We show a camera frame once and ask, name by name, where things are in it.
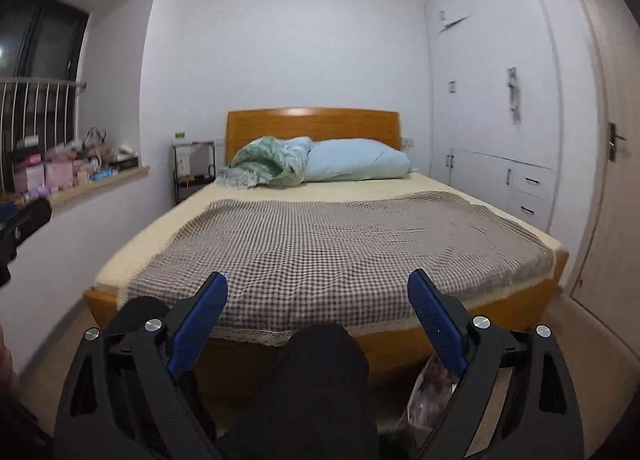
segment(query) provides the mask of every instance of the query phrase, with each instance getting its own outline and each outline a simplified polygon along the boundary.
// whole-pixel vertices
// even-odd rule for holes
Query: blue gripper pad
[[[406,290],[415,315],[436,350],[440,362],[447,370],[461,377],[469,366],[465,359],[463,337],[440,302],[440,294],[433,291],[437,292],[436,287],[423,271],[414,270],[409,275]]]
[[[228,288],[222,274],[212,274],[193,297],[193,305],[172,339],[166,369],[177,379],[193,370],[226,305]]]

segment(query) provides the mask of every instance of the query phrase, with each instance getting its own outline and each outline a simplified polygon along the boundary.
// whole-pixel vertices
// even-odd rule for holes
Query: person's hand
[[[14,359],[4,345],[4,330],[0,326],[0,395],[15,393],[17,376],[14,374]]]

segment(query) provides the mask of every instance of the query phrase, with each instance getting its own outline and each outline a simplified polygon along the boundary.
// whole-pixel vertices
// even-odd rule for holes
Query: metal bolt
[[[93,327],[93,328],[89,328],[85,333],[84,333],[84,338],[87,341],[94,341],[95,339],[98,338],[98,336],[100,335],[100,329]]]
[[[477,315],[474,318],[474,325],[477,326],[478,328],[483,328],[483,329],[489,328],[489,326],[491,325],[491,321],[489,321],[483,315]]]
[[[161,326],[162,326],[162,321],[154,318],[154,319],[150,319],[145,323],[145,330],[147,332],[155,332],[156,330],[159,330]]]
[[[551,330],[549,329],[548,326],[545,326],[545,325],[538,325],[536,327],[536,333],[540,337],[551,337]]]

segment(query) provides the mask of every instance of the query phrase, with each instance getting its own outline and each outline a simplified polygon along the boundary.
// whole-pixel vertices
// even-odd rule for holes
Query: door frame
[[[602,201],[604,199],[605,184],[607,180],[607,164],[609,161],[607,145],[609,141],[609,111],[607,107],[607,91],[604,85],[604,71],[600,56],[600,48],[596,42],[596,36],[591,24],[591,18],[587,13],[584,0],[579,0],[582,11],[589,28],[588,50],[591,59],[591,67],[593,69],[594,80],[596,84],[596,100],[598,103],[598,144],[596,154],[596,171],[593,181],[593,193],[591,195],[591,207],[587,223],[582,234],[582,240],[578,253],[576,254],[575,266],[569,280],[567,281],[567,293],[575,301],[573,297],[575,290],[582,275],[582,270],[587,261],[591,244],[598,226],[600,211],[602,209]]]

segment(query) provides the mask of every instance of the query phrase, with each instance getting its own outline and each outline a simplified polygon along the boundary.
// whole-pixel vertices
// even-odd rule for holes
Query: checkered blanket
[[[423,268],[464,300],[548,274],[554,254],[519,225],[447,192],[358,202],[213,202],[131,281],[169,305],[214,270],[228,280],[218,335],[278,345],[315,322],[402,321]]]

